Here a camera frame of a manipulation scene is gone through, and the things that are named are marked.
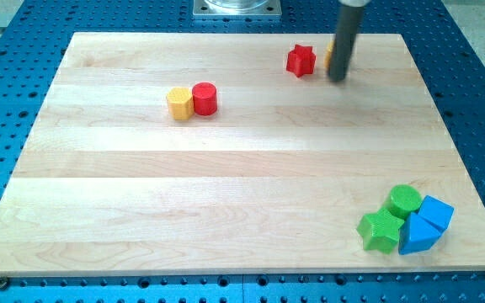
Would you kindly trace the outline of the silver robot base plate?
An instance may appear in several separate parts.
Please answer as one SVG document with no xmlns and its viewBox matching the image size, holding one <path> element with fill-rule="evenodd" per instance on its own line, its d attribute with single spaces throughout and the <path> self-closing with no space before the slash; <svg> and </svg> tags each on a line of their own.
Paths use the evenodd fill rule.
<svg viewBox="0 0 485 303">
<path fill-rule="evenodd" d="M 280 17 L 280 0 L 193 0 L 196 17 Z"/>
</svg>

